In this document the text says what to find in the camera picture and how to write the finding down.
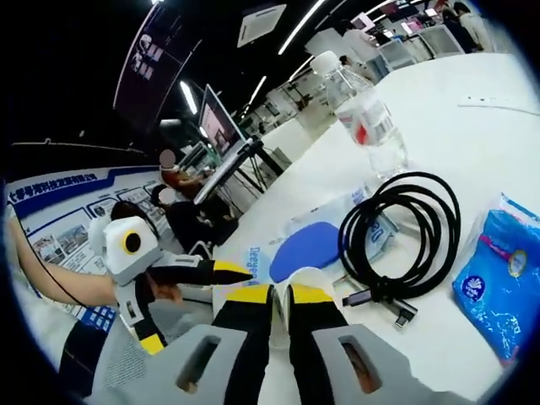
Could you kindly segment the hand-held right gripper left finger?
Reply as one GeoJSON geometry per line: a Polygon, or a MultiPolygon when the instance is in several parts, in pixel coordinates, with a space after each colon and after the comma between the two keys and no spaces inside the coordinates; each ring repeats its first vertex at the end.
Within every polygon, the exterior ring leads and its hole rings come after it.
{"type": "Polygon", "coordinates": [[[256,404],[269,361],[274,287],[232,291],[211,325],[152,355],[143,376],[95,390],[88,404],[256,404]]]}

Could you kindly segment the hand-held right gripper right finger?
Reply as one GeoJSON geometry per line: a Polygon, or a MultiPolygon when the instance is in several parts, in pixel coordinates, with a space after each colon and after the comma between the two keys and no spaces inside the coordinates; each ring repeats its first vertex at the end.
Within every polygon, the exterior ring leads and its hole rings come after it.
{"type": "Polygon", "coordinates": [[[367,327],[349,325],[323,289],[290,284],[289,356],[304,404],[415,404],[408,359],[367,327]]]}

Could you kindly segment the person's left hand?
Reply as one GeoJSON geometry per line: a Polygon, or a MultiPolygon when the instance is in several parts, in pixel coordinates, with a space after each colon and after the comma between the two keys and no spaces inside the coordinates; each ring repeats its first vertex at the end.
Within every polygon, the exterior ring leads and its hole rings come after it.
{"type": "Polygon", "coordinates": [[[155,299],[169,300],[178,305],[183,302],[181,290],[176,284],[156,284],[153,281],[149,281],[148,283],[155,299]]]}

